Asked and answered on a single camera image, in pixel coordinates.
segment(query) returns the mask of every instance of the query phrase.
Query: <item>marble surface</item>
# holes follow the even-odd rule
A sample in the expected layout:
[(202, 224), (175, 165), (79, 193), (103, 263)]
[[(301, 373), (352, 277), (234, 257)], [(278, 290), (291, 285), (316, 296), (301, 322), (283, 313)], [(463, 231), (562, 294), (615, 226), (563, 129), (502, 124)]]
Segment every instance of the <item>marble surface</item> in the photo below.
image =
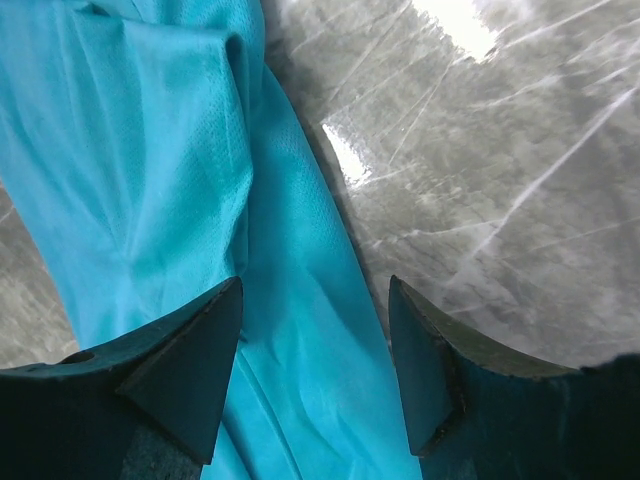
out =
[[(383, 325), (391, 274), (514, 348), (640, 350), (640, 0), (263, 0)], [(0, 193), (0, 364), (75, 348)]]

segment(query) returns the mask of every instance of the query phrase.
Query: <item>folded fabric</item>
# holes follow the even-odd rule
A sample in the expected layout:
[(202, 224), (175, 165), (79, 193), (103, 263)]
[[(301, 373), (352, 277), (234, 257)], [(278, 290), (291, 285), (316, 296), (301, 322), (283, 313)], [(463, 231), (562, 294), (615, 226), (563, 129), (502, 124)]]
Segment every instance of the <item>folded fabric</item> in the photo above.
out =
[(352, 246), (264, 65), (259, 2), (2, 0), (0, 38), (0, 175), (81, 347), (242, 277), (203, 478), (420, 478)]

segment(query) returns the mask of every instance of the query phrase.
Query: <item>gray table surface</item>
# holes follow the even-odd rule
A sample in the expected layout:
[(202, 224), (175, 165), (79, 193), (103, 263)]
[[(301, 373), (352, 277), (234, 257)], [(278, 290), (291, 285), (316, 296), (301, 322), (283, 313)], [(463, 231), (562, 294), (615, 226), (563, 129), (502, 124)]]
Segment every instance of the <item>gray table surface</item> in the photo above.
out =
[[(391, 274), (569, 366), (640, 349), (640, 0), (264, 0), (383, 326)], [(75, 345), (0, 193), (0, 364)]]

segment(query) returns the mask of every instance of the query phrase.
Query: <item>garment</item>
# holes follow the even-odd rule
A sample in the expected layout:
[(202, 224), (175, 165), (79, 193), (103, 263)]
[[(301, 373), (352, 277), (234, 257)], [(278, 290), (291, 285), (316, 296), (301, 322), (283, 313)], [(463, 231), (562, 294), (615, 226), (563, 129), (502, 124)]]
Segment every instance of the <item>garment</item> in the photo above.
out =
[(0, 176), (82, 348), (242, 278), (203, 478), (420, 478), (259, 2), (2, 0), (0, 38)]

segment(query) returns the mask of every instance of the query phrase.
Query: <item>teal cloth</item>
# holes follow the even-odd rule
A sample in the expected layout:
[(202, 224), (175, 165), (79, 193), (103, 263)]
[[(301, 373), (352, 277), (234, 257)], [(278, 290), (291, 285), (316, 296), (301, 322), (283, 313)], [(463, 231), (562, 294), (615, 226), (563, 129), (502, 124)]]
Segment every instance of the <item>teal cloth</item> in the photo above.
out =
[(258, 1), (1, 0), (0, 38), (0, 175), (81, 347), (242, 277), (203, 478), (420, 478), (352, 246), (264, 65)]

